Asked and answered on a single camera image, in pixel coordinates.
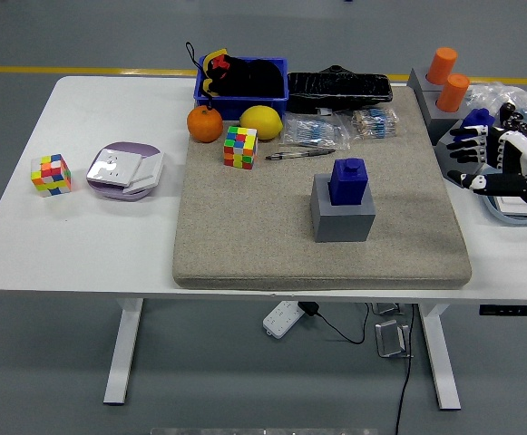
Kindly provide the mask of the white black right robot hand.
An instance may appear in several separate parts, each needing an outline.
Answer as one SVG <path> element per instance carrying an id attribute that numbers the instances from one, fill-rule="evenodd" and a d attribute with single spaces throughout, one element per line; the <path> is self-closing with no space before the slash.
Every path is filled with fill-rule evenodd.
<path id="1" fill-rule="evenodd" d="M 447 172 L 448 178 L 463 189 L 485 196 L 518 197 L 527 204 L 527 137 L 515 130 L 475 125 L 450 130 L 464 140 L 447 146 L 450 157 L 459 163 L 480 162 L 496 169 L 491 174 Z"/>

